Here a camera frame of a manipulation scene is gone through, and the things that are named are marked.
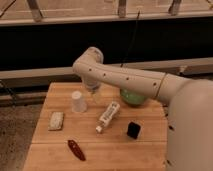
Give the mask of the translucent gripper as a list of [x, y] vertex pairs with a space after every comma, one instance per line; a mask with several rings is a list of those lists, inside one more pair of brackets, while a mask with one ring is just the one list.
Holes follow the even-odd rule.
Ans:
[[96, 104], [101, 103], [102, 96], [99, 88], [89, 89], [89, 93]]

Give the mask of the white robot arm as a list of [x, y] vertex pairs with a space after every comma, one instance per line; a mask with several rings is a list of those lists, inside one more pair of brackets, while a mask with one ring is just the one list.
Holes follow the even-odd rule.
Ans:
[[213, 171], [213, 81], [114, 67], [103, 60], [103, 53], [90, 47], [72, 65], [88, 91], [106, 83], [168, 106], [166, 171]]

